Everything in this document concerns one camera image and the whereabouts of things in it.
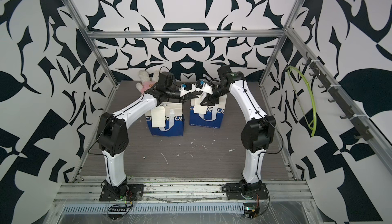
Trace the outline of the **blue white paper bag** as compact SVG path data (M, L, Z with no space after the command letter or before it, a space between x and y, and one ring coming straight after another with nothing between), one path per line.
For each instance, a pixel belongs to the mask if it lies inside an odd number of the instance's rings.
M181 103L162 103L160 106L165 107L164 128L152 128L151 111L145 114L148 128L153 136L183 136L184 133L184 115Z
M195 99L192 99L190 102L189 124L191 126L219 129L224 117L226 100L227 95L221 96L219 103L214 106L207 106L207 113L203 115L194 113Z

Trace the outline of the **white paper receipt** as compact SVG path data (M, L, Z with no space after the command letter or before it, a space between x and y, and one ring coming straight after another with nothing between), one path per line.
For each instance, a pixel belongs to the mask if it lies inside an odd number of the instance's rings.
M195 99L194 104L194 113L195 114L206 114L207 113L207 106L201 106L202 100L200 98Z
M165 122L165 107L158 106L151 110L152 128L164 128Z

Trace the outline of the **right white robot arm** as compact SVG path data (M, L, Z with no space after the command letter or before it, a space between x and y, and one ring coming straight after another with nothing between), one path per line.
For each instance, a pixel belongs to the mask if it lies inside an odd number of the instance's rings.
M200 105L214 106L220 97L228 93L235 98L246 121L241 132L241 141L246 149L243 180L248 185L259 183L262 160L273 141L276 120L258 105L242 72L233 72L227 65L221 66L217 72L220 83L212 87L212 93L207 94Z

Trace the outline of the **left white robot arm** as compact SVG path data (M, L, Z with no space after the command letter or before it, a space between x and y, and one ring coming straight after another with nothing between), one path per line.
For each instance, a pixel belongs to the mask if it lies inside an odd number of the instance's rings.
M135 102L117 112L101 116L96 142L105 157L107 186L114 189L127 186L124 151L129 143L128 129L143 115L148 118L152 135L183 135L182 105L193 97L183 88L176 83L172 73L162 72L158 82L144 91Z

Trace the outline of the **white pink plush bunny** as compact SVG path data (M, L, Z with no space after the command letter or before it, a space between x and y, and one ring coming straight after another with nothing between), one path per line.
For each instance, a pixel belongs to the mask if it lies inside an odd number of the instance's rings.
M136 88L140 93L144 93L146 90L150 89L159 79L159 71L156 70L153 76L150 77L149 73L145 70L140 70L139 73L140 83L136 84Z

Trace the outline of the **green clothes hanger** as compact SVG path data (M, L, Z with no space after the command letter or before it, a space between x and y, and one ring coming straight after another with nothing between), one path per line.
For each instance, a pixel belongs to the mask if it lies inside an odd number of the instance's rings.
M305 75L294 66L288 66L285 71L295 93L298 106L303 113L306 125L310 130L310 137L314 137L317 129L317 110L310 82ZM301 95L297 90L299 83L303 83L302 88L304 88L304 92Z

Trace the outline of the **green lit circuit board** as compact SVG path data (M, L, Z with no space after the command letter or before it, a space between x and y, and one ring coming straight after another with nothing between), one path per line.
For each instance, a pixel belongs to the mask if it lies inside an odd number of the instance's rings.
M244 203L245 218L253 219L259 215L260 207L258 205Z

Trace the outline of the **black connector strip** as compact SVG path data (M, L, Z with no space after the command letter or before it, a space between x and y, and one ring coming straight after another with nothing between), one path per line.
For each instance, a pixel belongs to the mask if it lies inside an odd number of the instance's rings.
M123 218L125 215L127 215L130 212L132 208L133 205L130 206L113 205L108 208L107 217L110 218L111 220Z

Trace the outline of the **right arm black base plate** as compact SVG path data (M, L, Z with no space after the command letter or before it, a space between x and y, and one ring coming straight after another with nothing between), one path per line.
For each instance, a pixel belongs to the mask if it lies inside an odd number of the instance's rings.
M227 199L268 199L269 194L264 183L258 182L248 184L245 181L239 183L227 183L222 187L222 192L226 193Z

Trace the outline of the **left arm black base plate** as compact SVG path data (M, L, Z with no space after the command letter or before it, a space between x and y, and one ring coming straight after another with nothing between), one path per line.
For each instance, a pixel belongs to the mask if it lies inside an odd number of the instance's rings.
M122 184L119 187L114 187L107 182L102 186L100 202L114 202L114 201L138 201L143 197L143 184Z

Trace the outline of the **black wall hook rack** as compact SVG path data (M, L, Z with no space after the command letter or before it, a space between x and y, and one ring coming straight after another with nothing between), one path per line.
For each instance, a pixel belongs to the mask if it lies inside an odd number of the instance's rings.
M332 99L330 99L329 102L336 103L344 113L340 116L340 119L349 120L356 129L357 135L355 135L354 138L364 139L365 141L373 139L374 136L371 133L370 126L365 122L366 115L354 104L353 99L349 97L343 87L331 75L322 61L314 59L309 55L309 52L306 52L305 56L306 61L303 65L309 66L313 71L311 76L320 80L321 84L319 85L319 88L330 94Z

